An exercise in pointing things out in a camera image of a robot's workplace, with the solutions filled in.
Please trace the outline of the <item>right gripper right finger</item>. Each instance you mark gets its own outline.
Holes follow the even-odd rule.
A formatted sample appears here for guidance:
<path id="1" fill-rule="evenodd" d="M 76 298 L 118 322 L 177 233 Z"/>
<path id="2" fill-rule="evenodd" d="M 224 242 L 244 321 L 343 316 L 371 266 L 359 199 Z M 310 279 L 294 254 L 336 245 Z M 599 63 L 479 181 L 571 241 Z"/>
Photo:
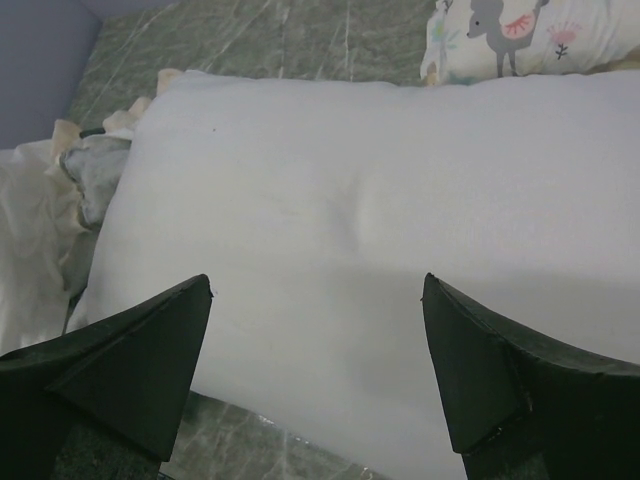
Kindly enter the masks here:
<path id="1" fill-rule="evenodd" d="M 467 478 L 638 478 L 638 365 L 544 335 L 433 274 L 422 308 Z"/>

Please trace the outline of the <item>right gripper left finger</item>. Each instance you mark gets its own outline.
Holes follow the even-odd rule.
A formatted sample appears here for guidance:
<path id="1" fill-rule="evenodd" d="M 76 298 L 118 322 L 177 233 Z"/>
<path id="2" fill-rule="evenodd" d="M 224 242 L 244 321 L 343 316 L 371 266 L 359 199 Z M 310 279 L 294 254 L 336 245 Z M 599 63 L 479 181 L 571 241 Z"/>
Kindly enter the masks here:
<path id="1" fill-rule="evenodd" d="M 213 298 L 200 274 L 2 355 L 2 478 L 157 478 L 174 448 Z"/>

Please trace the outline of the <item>grey pillowcase with cream trim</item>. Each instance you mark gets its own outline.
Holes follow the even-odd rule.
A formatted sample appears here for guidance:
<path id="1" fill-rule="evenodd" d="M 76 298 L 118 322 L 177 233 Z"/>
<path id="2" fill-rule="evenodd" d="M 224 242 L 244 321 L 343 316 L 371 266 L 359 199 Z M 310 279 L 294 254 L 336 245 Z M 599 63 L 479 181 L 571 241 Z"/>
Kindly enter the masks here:
<path id="1" fill-rule="evenodd" d="M 1 351 L 62 335 L 86 288 L 98 234 L 151 104 L 84 130 L 57 120 L 51 138 L 1 153 Z"/>

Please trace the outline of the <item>white pillow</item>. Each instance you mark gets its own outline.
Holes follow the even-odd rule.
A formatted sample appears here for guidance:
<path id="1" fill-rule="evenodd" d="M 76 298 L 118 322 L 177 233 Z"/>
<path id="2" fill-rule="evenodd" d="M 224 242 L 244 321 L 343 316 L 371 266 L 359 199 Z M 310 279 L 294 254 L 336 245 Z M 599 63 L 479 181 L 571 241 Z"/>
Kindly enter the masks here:
<path id="1" fill-rule="evenodd" d="M 197 274 L 215 299 L 196 392 L 394 479 L 458 479 L 427 274 L 639 359 L 639 74 L 429 88 L 181 74 L 135 129 L 84 319 Z"/>

